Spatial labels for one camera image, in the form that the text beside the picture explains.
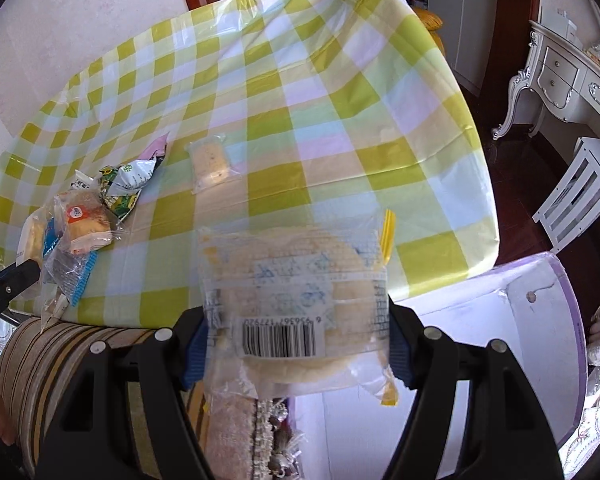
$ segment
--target checkered tablecloth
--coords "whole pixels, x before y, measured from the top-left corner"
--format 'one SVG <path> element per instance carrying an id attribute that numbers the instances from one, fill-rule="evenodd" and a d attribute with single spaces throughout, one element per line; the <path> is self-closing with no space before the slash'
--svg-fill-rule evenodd
<path id="1" fill-rule="evenodd" d="M 493 193 L 474 122 L 404 0 L 223 0 L 125 41 L 71 78 L 0 160 L 0 260 L 25 218 L 169 134 L 66 320 L 154 328 L 202 304 L 195 229 L 321 222 L 390 208 L 395 300 L 493 265 Z M 185 146 L 223 134 L 240 178 L 193 195 Z M 39 312 L 40 300 L 13 307 Z"/>

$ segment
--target white wooden chair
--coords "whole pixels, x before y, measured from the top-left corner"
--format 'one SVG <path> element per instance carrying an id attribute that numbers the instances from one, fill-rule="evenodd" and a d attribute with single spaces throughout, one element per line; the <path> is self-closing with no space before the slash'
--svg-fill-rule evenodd
<path id="1" fill-rule="evenodd" d="M 563 250 L 600 216 L 600 139 L 581 137 L 573 162 L 533 216 L 554 248 Z"/>

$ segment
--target blue gripper pad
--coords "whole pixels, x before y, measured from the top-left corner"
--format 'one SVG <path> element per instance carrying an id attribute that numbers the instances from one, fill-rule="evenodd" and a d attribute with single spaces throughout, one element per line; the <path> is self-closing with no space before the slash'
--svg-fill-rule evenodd
<path id="1" fill-rule="evenodd" d="M 206 338 L 208 334 L 209 328 L 205 318 L 187 346 L 187 366 L 180 380 L 186 390 L 190 390 L 205 375 Z"/>
<path id="2" fill-rule="evenodd" d="M 411 349 L 391 314 L 389 314 L 389 364 L 394 376 L 405 386 L 409 386 L 413 379 Z"/>

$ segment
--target cracker package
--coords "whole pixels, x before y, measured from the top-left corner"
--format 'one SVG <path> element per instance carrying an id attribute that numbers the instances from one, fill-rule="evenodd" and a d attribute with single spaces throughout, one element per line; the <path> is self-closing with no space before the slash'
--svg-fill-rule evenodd
<path id="1" fill-rule="evenodd" d="M 209 136 L 190 142 L 186 150 L 193 168 L 194 193 L 239 174 L 231 167 L 224 150 L 224 136 Z"/>
<path id="2" fill-rule="evenodd" d="M 359 385 L 395 402 L 388 214 L 389 222 L 377 216 L 259 232 L 201 230 L 205 388 L 271 399 Z"/>

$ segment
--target round bread roll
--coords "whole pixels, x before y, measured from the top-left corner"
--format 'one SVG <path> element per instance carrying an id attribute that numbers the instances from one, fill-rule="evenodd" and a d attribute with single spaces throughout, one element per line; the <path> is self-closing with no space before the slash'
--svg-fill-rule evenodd
<path id="1" fill-rule="evenodd" d="M 349 244 L 316 228 L 273 228 L 251 235 L 244 244 L 232 245 L 227 259 L 220 265 L 222 282 L 235 283 L 236 278 L 256 275 L 254 266 L 262 260 L 293 256 L 320 255 L 314 272 L 365 272 L 363 259 Z M 368 327 L 376 316 L 374 283 L 369 280 L 334 281 L 333 313 L 335 328 L 324 334 L 326 353 L 344 346 L 364 346 L 374 340 Z M 224 311 L 229 317 L 261 316 L 255 287 L 221 285 Z M 280 312 L 280 315 L 297 315 Z M 354 356 L 327 358 L 242 358 L 251 382 L 267 381 L 281 384 L 307 383 L 323 380 L 347 368 Z"/>

